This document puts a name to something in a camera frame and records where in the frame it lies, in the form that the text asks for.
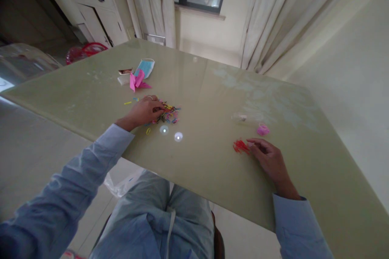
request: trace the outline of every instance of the hand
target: hand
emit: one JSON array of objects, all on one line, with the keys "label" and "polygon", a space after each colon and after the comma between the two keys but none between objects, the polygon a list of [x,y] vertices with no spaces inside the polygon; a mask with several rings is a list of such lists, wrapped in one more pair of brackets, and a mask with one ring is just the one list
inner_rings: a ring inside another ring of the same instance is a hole
[{"label": "hand", "polygon": [[145,96],[133,106],[125,117],[118,119],[115,124],[130,132],[137,126],[157,119],[164,113],[164,109],[164,106],[155,95]]},{"label": "hand", "polygon": [[281,150],[264,139],[247,139],[251,153],[258,159],[265,173],[273,181],[277,194],[281,197],[301,200],[289,178]]}]

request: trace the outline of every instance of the small clear container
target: small clear container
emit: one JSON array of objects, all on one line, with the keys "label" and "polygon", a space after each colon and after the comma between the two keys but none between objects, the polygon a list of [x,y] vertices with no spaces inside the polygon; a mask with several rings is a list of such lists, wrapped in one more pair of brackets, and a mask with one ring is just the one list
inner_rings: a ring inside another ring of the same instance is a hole
[{"label": "small clear container", "polygon": [[231,119],[237,123],[258,125],[263,121],[263,115],[260,113],[237,112],[231,116]]}]

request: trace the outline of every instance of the leg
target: leg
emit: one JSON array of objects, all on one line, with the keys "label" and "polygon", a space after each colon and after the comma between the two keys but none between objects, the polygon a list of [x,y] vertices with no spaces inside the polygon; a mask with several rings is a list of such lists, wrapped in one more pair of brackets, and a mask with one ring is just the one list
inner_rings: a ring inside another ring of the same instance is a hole
[{"label": "leg", "polygon": [[175,209],[173,233],[179,235],[200,257],[214,253],[214,222],[208,200],[174,185],[168,206]]},{"label": "leg", "polygon": [[175,209],[178,217],[207,228],[214,228],[211,208],[205,198],[175,184],[168,205]]},{"label": "leg", "polygon": [[168,200],[169,182],[145,169],[137,183],[119,199],[100,240],[120,225],[123,219],[135,218],[149,212],[164,212]]}]

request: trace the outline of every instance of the shirt cuff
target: shirt cuff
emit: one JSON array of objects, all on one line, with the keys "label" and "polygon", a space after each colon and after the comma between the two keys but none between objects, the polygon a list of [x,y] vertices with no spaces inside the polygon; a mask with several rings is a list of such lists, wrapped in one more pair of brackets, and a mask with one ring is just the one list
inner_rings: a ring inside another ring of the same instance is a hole
[{"label": "shirt cuff", "polygon": [[123,154],[135,135],[112,124],[97,140],[96,143],[109,151]]},{"label": "shirt cuff", "polygon": [[289,233],[322,237],[320,226],[309,201],[290,200],[273,194],[276,227],[284,228]]}]

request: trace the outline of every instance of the window sill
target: window sill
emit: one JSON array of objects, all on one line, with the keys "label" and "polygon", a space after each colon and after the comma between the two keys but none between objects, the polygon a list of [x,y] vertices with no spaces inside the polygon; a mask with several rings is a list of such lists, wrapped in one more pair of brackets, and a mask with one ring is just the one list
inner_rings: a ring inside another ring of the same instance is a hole
[{"label": "window sill", "polygon": [[217,13],[213,13],[213,12],[209,12],[209,11],[205,11],[205,10],[200,10],[200,9],[196,9],[196,8],[192,8],[192,7],[187,7],[187,6],[182,6],[182,5],[178,5],[178,4],[174,4],[174,7],[175,7],[176,10],[184,12],[184,13],[197,14],[197,15],[201,15],[201,16],[205,16],[205,17],[219,19],[219,20],[222,20],[222,21],[224,21],[226,19],[226,17],[223,16],[223,15],[220,15],[220,14],[217,14]]}]

